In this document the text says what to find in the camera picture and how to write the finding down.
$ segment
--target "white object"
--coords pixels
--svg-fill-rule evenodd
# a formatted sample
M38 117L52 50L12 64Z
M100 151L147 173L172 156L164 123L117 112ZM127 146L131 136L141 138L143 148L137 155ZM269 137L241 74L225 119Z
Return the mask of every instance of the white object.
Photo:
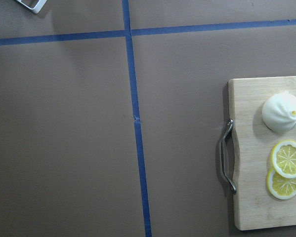
M278 133L296 128L296 97L288 91L271 96L262 107L262 118L268 128Z
M24 4L22 2L22 0L15 0L15 1L17 1L18 3L20 3L21 5L23 5L28 10L32 11L34 14L37 14L41 10L41 8L43 7L43 5L45 4L45 2L47 0L39 0L34 7L30 7L30 6L26 5L26 4Z

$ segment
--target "wooden cutting board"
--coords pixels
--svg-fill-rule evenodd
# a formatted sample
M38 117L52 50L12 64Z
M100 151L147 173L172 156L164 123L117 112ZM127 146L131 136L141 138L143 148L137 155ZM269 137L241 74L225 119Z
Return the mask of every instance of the wooden cutting board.
M296 196L279 200L266 186L271 149L281 140L296 141L296 129L277 134L262 120L263 103L285 90L296 96L296 77L229 81L229 111L234 120L233 180L238 188L234 195L234 214L235 225L240 230L296 225Z

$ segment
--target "lemon slice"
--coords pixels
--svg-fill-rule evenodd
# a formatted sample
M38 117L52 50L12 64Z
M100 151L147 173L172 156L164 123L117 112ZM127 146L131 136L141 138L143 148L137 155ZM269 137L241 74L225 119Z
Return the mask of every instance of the lemon slice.
M279 142L271 153L273 167L284 178L296 178L296 142L285 140Z
M296 178L284 178L275 169L268 172L266 183L270 193L278 199L287 200L296 195Z

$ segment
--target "blue tape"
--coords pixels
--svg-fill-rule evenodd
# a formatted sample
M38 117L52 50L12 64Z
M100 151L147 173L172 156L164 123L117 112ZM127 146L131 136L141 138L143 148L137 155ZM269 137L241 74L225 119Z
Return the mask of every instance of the blue tape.
M12 44L69 41L69 40L89 40L89 39L113 38L113 37L124 37L124 36L125 36L124 30L90 32L90 33L75 33L75 34L63 34L63 35L49 35L49 36L32 36L32 37L0 39L0 46L12 45Z
M134 30L131 30L131 34L132 36L146 36L146 35L160 35L160 34L172 34L172 33L184 33L184 32L218 31L218 30L232 30L232 29L245 29L245 28L257 28L257 27L275 27L275 26L296 26L296 19L134 29Z
M133 111L133 118L134 118L134 132L136 137L139 178L140 178L140 186L141 186L144 228L145 228L146 237L152 237L146 169L144 164L144 154L143 154L143 144L142 144L142 134L141 134L137 81L136 81L136 72L135 72L135 66L134 66L133 45L132 45L132 38L131 38L131 31L130 31L130 13L129 13L128 0L123 0L123 13L124 13L124 25L125 25L125 37L126 37L126 47L127 47L132 111Z

